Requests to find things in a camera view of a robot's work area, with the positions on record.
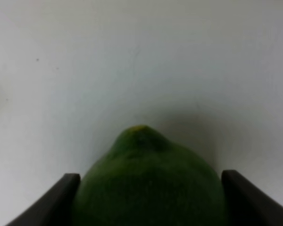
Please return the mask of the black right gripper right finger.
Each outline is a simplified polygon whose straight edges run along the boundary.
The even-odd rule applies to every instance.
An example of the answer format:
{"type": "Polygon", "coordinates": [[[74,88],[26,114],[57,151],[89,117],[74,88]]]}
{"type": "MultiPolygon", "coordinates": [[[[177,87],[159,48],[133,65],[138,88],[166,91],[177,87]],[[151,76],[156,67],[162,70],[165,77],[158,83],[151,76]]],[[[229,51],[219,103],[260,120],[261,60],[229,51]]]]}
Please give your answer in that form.
{"type": "Polygon", "coordinates": [[[231,226],[283,226],[283,206],[236,170],[221,175],[231,226]]]}

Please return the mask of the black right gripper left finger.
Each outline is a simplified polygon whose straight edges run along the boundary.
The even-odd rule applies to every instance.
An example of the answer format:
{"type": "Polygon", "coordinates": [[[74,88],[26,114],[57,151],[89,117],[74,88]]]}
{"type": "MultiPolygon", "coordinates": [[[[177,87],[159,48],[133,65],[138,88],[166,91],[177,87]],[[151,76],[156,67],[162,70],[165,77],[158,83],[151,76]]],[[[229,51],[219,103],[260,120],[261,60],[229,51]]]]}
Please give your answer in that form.
{"type": "Polygon", "coordinates": [[[79,174],[67,173],[9,226],[70,226],[71,204],[80,185],[79,174]]]}

